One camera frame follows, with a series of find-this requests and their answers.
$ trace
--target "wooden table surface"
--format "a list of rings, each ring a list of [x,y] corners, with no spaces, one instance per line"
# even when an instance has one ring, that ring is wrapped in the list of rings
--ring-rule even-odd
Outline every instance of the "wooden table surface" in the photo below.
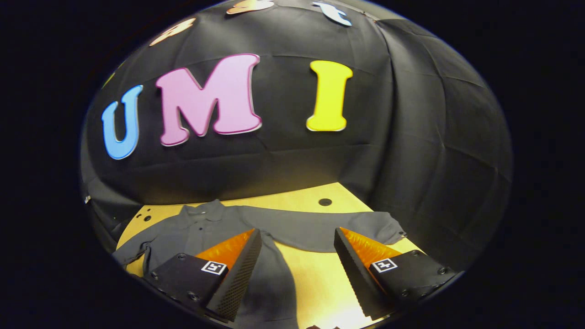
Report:
[[[319,200],[328,198],[332,204],[322,206]],[[249,205],[276,210],[309,213],[357,213],[372,211],[339,183],[268,196],[221,201],[223,205]],[[138,232],[170,216],[177,215],[183,205],[145,205],[128,224],[118,248]],[[144,217],[151,216],[149,221]],[[379,322],[365,317],[337,253],[308,252],[276,242],[288,264],[297,292],[297,321],[300,329],[316,325],[321,329],[358,329]],[[406,238],[388,245],[405,253],[420,250]],[[143,257],[129,264],[126,270],[142,276]]]

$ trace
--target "yellow letter i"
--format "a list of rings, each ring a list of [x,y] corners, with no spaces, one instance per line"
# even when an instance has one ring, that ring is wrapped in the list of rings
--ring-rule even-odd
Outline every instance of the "yellow letter i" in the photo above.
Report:
[[[342,131],[347,125],[343,117],[345,82],[353,76],[347,66],[334,61],[316,60],[311,68],[317,73],[315,112],[307,119],[310,131]]]

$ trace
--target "polo shirt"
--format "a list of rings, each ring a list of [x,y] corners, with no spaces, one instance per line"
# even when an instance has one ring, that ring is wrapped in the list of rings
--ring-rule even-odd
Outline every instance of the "polo shirt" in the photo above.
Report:
[[[335,252],[336,227],[382,244],[394,244],[405,234],[389,213],[305,213],[240,205],[226,207],[214,200],[197,207],[183,206],[178,215],[136,234],[112,255],[125,267],[144,254],[146,274],[180,252],[194,256],[237,234],[258,229],[262,249],[235,321],[227,326],[298,329],[293,275],[274,241],[305,251]]]

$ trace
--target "screw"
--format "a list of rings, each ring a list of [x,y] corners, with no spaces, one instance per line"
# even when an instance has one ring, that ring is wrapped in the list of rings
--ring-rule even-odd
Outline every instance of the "screw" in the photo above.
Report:
[[[187,292],[187,296],[189,296],[189,298],[192,301],[199,301],[199,296],[197,296],[196,294],[194,294],[193,292]]]

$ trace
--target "letter m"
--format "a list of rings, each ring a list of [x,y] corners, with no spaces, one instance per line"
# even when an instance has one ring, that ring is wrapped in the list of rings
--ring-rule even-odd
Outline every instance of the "letter m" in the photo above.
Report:
[[[222,59],[207,79],[205,88],[186,68],[161,76],[164,133],[160,142],[174,146],[189,139],[189,130],[181,126],[180,113],[197,136],[205,136],[211,114],[218,105],[214,130],[222,135],[251,132],[262,126],[252,104],[252,69],[260,62],[255,54],[238,54]]]

